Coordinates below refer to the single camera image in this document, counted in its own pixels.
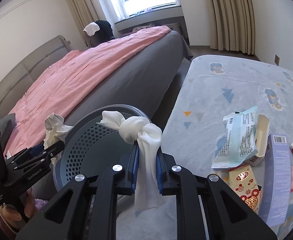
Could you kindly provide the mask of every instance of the window sill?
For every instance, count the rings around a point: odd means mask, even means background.
[[[169,4],[153,8],[150,12],[141,13],[139,15],[133,15],[127,19],[116,22],[115,26],[117,31],[122,31],[124,29],[140,25],[143,23],[180,16],[183,16],[181,6],[176,4]]]

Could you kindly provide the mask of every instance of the purple box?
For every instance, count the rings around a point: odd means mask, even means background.
[[[259,216],[269,227],[285,221],[291,192],[290,154],[285,135],[269,135],[265,153],[263,198],[259,212]]]

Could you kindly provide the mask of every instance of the wall outlet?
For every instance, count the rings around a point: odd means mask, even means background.
[[[278,55],[275,55],[274,62],[276,63],[276,65],[280,64],[280,57]]]

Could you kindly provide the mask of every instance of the pillow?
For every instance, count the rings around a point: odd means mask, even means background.
[[[0,120],[1,146],[3,151],[5,150],[5,146],[10,138],[14,127],[15,113],[8,114]]]

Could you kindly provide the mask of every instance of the red and gold packet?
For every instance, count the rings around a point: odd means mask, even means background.
[[[249,164],[229,172],[230,188],[258,214],[262,191],[256,183],[253,170]]]

